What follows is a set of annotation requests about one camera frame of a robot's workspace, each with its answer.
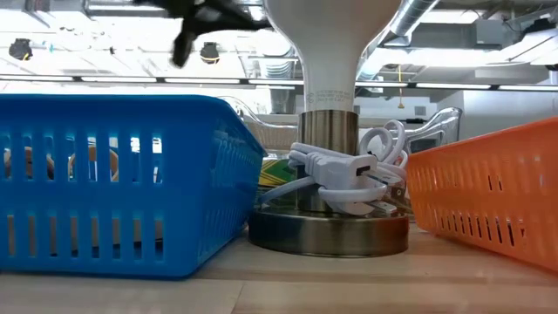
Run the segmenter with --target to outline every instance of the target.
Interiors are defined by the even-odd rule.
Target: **chrome base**
[[[407,250],[409,218],[360,218],[264,208],[249,219],[248,237],[265,249],[310,256],[388,256]]]

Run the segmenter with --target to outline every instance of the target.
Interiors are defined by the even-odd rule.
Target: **table surface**
[[[396,256],[257,248],[246,235],[178,282],[0,275],[2,314],[558,313],[558,276],[412,225]]]

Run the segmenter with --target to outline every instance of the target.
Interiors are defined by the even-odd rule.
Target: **black object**
[[[17,38],[16,41],[10,45],[8,53],[17,60],[27,61],[33,57],[33,50],[30,47],[30,39]]]
[[[216,65],[221,59],[217,51],[217,43],[204,43],[200,51],[201,61],[208,65]]]
[[[258,31],[269,28],[268,21],[255,21],[232,0],[133,0],[134,4],[151,4],[165,9],[171,18],[182,17],[182,30],[174,40],[172,61],[183,67],[194,40],[213,31]]]

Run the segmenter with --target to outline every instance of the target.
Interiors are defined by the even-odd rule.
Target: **ceiling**
[[[262,66],[266,62],[263,53],[269,54],[265,48],[271,44],[268,35],[263,32],[224,31],[204,35],[198,38],[194,50],[199,51],[204,42],[216,42],[221,52],[220,63],[206,65],[194,52],[186,67],[177,69],[170,65],[168,59],[172,42],[180,30],[180,21],[163,18],[163,11],[131,7],[129,0],[90,0],[86,7],[78,5],[81,0],[44,0],[42,5],[50,4],[48,11],[23,10],[20,5],[25,3],[24,0],[5,1],[7,3],[0,4],[0,74],[261,78]],[[246,5],[246,10],[255,18],[262,17],[262,8],[259,6],[261,0],[238,1]],[[508,6],[500,7],[501,3],[507,3]],[[431,40],[427,36],[429,32],[434,31],[438,34],[452,27],[460,31],[459,27],[465,29],[478,20],[481,14],[491,12],[492,15],[488,18],[497,21],[499,31],[505,33],[507,42],[504,46],[510,45],[519,36],[517,31],[514,31],[515,20],[518,23],[532,23],[538,12],[555,14],[554,5],[555,0],[441,0],[424,18],[423,24],[415,30],[417,34],[413,33],[413,36],[423,40],[422,45],[437,44],[428,42]],[[502,18],[509,20],[502,24]],[[8,48],[15,38],[31,39],[31,60],[22,62],[8,55]],[[461,43],[468,40],[465,37],[458,39],[462,39]],[[426,51],[425,47],[420,48],[422,52]],[[384,50],[390,58],[403,51]],[[401,53],[405,54],[402,61],[391,62],[390,59],[390,62],[385,61],[379,66],[377,79],[531,84],[538,83],[548,76],[544,66],[533,66],[528,62],[514,65],[502,59],[490,67],[482,67],[466,64],[466,60],[471,60],[472,57],[452,56],[448,57],[447,64],[441,65],[439,54],[436,58],[429,58],[428,55],[411,58],[409,51]],[[363,61],[369,56],[365,53]],[[289,79],[301,79],[300,62],[292,63]],[[401,66],[385,66],[387,63],[400,63]],[[385,90],[383,95],[390,96],[390,92],[398,91]]]

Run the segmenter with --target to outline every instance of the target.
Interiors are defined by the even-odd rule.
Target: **blurry black clip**
[[[212,31],[258,31],[269,28],[267,20],[255,21],[233,0],[133,0],[165,9],[171,18],[182,17],[182,30],[174,40],[173,64],[183,67],[194,40]]]

